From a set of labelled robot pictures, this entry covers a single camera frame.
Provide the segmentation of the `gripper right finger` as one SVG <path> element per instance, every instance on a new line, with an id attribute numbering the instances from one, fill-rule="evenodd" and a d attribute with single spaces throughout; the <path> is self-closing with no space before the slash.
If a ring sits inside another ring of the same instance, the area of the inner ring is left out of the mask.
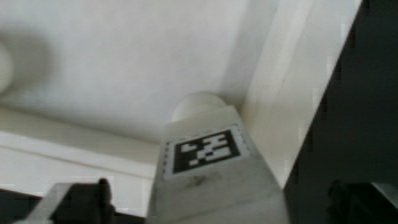
<path id="1" fill-rule="evenodd" d="M 326 224 L 398 224 L 398 184 L 333 181 Z"/>

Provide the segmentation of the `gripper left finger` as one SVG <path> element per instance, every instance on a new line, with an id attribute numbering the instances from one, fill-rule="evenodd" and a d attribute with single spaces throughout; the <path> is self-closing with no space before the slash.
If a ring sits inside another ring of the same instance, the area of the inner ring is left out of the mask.
<path id="1" fill-rule="evenodd" d="M 12 224 L 115 224 L 106 179 L 92 183 L 56 183 L 26 217 Z"/>

